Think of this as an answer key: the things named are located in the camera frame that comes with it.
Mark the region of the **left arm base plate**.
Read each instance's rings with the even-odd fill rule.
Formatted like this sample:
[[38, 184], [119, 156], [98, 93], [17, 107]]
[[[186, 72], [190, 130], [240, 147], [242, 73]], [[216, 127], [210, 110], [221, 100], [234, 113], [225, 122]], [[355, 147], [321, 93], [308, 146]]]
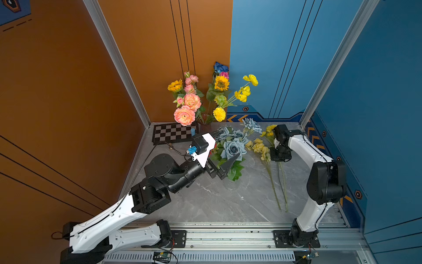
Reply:
[[141, 248], [185, 248], [186, 237], [186, 230], [171, 230], [171, 235], [168, 238], [161, 239], [158, 243], [152, 246], [143, 245]]

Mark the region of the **yellow poppy spray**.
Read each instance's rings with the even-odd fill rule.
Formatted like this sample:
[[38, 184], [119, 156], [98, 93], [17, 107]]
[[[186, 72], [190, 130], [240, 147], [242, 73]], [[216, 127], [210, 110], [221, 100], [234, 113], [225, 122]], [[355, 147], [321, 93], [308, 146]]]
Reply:
[[[264, 144], [269, 148], [275, 147], [274, 139], [275, 139], [275, 132], [274, 129], [276, 128], [275, 124], [269, 125], [266, 127], [265, 131], [261, 134], [260, 138], [264, 141]], [[276, 193], [278, 199], [280, 201], [281, 210], [289, 212], [289, 203], [287, 198], [287, 183], [286, 183], [286, 175], [284, 168], [281, 162], [274, 162], [270, 160], [271, 172], [273, 175], [273, 180], [276, 188]]]

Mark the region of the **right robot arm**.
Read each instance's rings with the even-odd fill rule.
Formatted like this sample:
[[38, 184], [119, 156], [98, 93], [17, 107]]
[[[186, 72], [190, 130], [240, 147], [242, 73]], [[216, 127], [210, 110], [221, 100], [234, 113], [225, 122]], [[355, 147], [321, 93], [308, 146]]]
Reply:
[[286, 125], [277, 125], [272, 132], [272, 161], [288, 162], [295, 152], [311, 169], [306, 185], [307, 203], [302, 213], [293, 220], [289, 236], [286, 237], [289, 245], [301, 248], [318, 238], [321, 220], [329, 209], [346, 195], [346, 165], [320, 151], [300, 130], [290, 130]]

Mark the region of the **yellow rose spray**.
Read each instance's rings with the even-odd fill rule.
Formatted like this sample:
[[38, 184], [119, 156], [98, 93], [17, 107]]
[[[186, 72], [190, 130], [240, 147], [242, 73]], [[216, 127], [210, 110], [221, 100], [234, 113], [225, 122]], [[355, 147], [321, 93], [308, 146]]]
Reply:
[[270, 178], [271, 182], [271, 188], [273, 190], [275, 201], [278, 206], [278, 209], [281, 210], [280, 201], [278, 199], [276, 188], [273, 180], [273, 175], [271, 172], [271, 166], [270, 166], [270, 148], [264, 144], [264, 142], [261, 139], [255, 139], [254, 141], [249, 141], [245, 145], [246, 149], [253, 151], [257, 157], [260, 158], [260, 161], [265, 166], [267, 173]]

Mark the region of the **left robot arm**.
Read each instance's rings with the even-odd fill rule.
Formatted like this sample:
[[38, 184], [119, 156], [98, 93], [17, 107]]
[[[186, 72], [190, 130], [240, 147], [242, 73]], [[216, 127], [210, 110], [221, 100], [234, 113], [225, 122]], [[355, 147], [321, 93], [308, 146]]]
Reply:
[[205, 172], [212, 177], [225, 177], [236, 159], [234, 156], [216, 167], [211, 162], [202, 166], [197, 160], [179, 165], [168, 154], [154, 157], [145, 167], [146, 177], [116, 204], [86, 222], [64, 225], [63, 238], [69, 241], [69, 247], [61, 252], [60, 263], [97, 264], [115, 251], [172, 245], [168, 221], [159, 220], [144, 228], [124, 229], [124, 226], [166, 206], [171, 202], [171, 193], [190, 186]]

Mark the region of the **checkered chessboard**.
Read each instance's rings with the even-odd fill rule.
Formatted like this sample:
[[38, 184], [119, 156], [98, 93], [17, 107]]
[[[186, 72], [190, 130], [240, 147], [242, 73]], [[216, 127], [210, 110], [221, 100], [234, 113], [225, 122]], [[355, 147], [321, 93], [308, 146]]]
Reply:
[[192, 131], [199, 131], [199, 124], [193, 122], [191, 125], [183, 126], [180, 123], [156, 124], [153, 129], [152, 143], [157, 145], [162, 141], [166, 143], [183, 143], [192, 139]]

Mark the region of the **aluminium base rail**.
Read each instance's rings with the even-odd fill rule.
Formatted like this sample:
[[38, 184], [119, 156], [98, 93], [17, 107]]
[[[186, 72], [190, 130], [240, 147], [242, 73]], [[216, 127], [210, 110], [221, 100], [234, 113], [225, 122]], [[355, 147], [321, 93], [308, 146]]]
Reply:
[[[124, 229], [144, 228], [151, 223], [131, 223]], [[273, 231], [288, 230], [280, 223], [170, 223], [171, 230], [186, 230], [185, 248], [131, 247], [107, 255], [105, 262], [151, 263], [154, 251], [168, 251], [172, 264], [207, 262], [294, 263], [305, 254], [318, 252], [316, 263], [374, 264], [376, 259], [358, 228], [323, 223], [317, 234], [320, 248], [276, 248]]]

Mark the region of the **grey blue roses bunch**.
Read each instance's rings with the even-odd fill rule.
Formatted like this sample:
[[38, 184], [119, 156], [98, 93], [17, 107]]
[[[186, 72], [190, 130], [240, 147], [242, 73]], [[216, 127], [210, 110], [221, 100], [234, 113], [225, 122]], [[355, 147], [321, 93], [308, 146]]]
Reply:
[[242, 121], [243, 130], [234, 129], [231, 126], [221, 126], [214, 133], [216, 139], [216, 147], [212, 151], [212, 161], [221, 168], [222, 165], [234, 160], [234, 164], [227, 172], [227, 178], [231, 181], [237, 181], [242, 176], [242, 162], [247, 150], [252, 148], [252, 142], [248, 136], [254, 133], [261, 133], [261, 126], [252, 118], [245, 118]]

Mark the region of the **background bouquet in dark vase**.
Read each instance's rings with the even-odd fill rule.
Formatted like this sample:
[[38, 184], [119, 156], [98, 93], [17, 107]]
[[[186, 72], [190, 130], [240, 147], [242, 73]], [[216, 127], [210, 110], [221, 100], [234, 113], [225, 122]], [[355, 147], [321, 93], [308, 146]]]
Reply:
[[198, 88], [198, 76], [190, 72], [184, 72], [183, 76], [182, 79], [172, 81], [167, 90], [173, 95], [173, 103], [176, 104], [174, 120], [184, 127], [193, 122], [210, 124], [225, 121], [228, 108], [235, 107], [237, 102], [247, 102], [251, 87], [259, 85], [257, 77], [249, 74], [243, 77], [245, 85], [231, 92], [229, 67], [219, 62], [213, 66], [213, 80], [208, 84], [206, 93]]

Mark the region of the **circuit board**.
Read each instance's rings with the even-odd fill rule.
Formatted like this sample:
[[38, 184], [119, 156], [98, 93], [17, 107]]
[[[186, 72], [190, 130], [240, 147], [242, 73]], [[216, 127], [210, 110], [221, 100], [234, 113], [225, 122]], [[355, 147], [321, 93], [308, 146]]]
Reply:
[[305, 254], [300, 256], [296, 259], [295, 264], [311, 264], [312, 260], [319, 257], [320, 254], [318, 252]]
[[168, 251], [154, 251], [152, 256], [153, 263], [168, 264], [173, 260], [173, 255]]

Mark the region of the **left circuit board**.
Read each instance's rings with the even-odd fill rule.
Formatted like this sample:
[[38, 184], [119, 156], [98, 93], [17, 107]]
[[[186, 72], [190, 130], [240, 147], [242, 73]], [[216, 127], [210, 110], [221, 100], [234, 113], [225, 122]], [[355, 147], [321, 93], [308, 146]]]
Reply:
[[168, 251], [154, 251], [152, 256], [153, 263], [168, 264], [173, 260], [173, 255]]

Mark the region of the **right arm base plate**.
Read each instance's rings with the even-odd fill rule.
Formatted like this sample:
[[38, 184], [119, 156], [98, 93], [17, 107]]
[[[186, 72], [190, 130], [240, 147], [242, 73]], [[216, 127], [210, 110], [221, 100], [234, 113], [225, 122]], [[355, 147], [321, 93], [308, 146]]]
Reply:
[[273, 238], [276, 248], [320, 248], [317, 232], [296, 232], [288, 230], [274, 230]]

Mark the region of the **right circuit board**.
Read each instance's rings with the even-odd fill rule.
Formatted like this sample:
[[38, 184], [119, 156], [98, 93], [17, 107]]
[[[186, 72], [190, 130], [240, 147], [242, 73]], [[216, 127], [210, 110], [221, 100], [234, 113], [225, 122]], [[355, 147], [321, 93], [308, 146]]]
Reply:
[[305, 254], [300, 256], [296, 259], [295, 264], [311, 264], [312, 260], [319, 257], [320, 254], [318, 252]]

